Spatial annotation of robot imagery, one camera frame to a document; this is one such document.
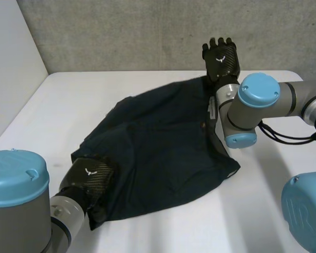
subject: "white table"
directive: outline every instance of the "white table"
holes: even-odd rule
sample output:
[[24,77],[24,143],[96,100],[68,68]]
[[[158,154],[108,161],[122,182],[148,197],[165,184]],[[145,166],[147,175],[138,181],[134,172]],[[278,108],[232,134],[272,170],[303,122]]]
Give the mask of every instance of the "white table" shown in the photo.
[[[288,71],[264,72],[280,82],[301,80]],[[240,81],[250,73],[242,71]],[[0,137],[0,150],[24,149],[42,155],[51,176],[52,196],[71,166],[70,154],[116,102],[201,75],[205,72],[52,74]],[[308,136],[314,132],[299,118],[266,122],[284,134]],[[220,124],[217,133],[222,137]],[[291,176],[316,171],[316,142],[287,146],[258,131],[256,145],[229,152],[240,163],[240,171],[206,196],[149,215],[106,222],[94,232],[86,221],[69,253],[306,252],[288,231],[280,198]]]

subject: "blue joint cap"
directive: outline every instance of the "blue joint cap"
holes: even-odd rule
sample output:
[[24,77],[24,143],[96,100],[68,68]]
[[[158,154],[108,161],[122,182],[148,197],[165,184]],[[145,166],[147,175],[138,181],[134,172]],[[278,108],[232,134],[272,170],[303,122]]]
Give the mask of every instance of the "blue joint cap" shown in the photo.
[[45,160],[23,150],[0,151],[0,207],[30,202],[48,189]]
[[296,241],[316,252],[316,172],[290,179],[282,190],[282,213]]
[[267,108],[273,105],[280,97],[279,83],[264,73],[248,75],[238,90],[242,103],[252,108]]
[[255,133],[238,133],[225,138],[227,147],[231,149],[243,149],[250,147],[256,143],[256,140],[257,137]]

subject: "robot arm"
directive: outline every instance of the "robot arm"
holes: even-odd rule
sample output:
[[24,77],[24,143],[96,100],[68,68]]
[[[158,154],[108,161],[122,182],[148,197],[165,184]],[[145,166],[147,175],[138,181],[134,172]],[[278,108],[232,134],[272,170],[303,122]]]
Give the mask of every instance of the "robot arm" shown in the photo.
[[216,98],[229,148],[255,144],[255,127],[264,118],[300,116],[316,128],[316,81],[278,83],[263,73],[254,73],[241,85],[220,87]]

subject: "white logo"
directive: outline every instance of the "white logo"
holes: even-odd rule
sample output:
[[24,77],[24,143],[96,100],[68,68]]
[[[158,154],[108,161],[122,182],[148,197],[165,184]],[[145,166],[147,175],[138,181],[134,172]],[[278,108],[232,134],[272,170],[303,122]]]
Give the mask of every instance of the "white logo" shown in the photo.
[[85,168],[85,172],[88,174],[88,176],[97,174],[97,171],[95,171],[95,172],[90,172],[90,171],[88,171],[87,168]]
[[222,59],[217,59],[217,58],[215,58],[215,59],[216,59],[218,62],[221,62],[221,63],[222,63],[222,62],[225,60],[225,58],[226,58],[226,56],[223,56]]

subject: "label on robot arm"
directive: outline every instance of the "label on robot arm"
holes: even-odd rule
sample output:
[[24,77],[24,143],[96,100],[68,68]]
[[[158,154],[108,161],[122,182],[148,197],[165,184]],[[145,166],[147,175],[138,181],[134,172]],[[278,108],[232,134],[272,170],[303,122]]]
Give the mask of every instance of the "label on robot arm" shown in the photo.
[[215,97],[214,96],[210,97],[208,112],[210,113],[210,119],[215,120]]

